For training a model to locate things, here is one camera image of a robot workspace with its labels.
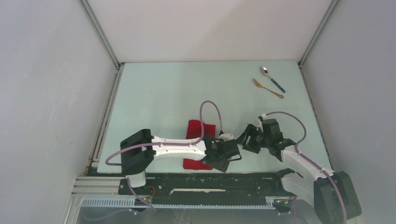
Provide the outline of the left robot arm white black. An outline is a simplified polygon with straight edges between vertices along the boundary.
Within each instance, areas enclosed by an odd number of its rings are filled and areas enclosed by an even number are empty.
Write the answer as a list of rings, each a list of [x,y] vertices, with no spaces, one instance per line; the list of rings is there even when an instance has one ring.
[[[230,162],[242,159],[236,140],[224,134],[220,138],[204,135],[181,140],[161,138],[152,135],[150,129],[142,129],[121,141],[120,150],[121,172],[136,194],[146,192],[145,170],[154,160],[190,159],[226,172]]]

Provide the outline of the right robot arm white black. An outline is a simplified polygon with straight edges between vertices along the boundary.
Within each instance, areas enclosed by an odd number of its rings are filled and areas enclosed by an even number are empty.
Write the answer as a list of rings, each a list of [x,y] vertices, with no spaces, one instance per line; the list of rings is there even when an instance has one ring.
[[[259,153],[262,148],[292,171],[272,181],[277,195],[290,192],[311,205],[323,224],[343,224],[362,214],[361,205],[350,176],[313,162],[297,143],[283,137],[276,119],[262,119],[256,127],[249,124],[236,140],[242,148]]]

